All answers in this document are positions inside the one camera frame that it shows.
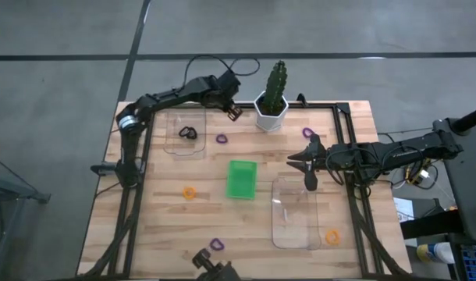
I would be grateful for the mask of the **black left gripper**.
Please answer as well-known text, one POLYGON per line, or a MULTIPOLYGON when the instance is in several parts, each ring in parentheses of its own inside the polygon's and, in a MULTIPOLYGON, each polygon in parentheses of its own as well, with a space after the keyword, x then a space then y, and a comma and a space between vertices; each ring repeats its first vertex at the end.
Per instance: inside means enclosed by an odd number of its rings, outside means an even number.
POLYGON ((226 71, 215 81, 217 90, 211 95, 211 107, 229 108, 227 116, 233 122, 237 116, 241 116, 243 110, 240 106, 234 105, 233 96, 238 92, 240 81, 233 71, 226 71))

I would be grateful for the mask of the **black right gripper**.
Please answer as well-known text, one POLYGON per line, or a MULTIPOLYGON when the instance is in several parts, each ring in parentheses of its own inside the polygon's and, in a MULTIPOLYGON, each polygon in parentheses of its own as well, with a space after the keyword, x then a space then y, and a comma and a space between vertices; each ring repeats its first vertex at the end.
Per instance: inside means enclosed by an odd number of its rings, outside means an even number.
POLYGON ((306 159, 306 162, 291 162, 290 165, 301 172, 305 172, 304 183, 309 191, 316 191, 318 179, 315 172, 325 165, 326 149, 321 143, 320 137, 313 133, 310 135, 309 145, 304 150, 293 155, 288 159, 306 159))

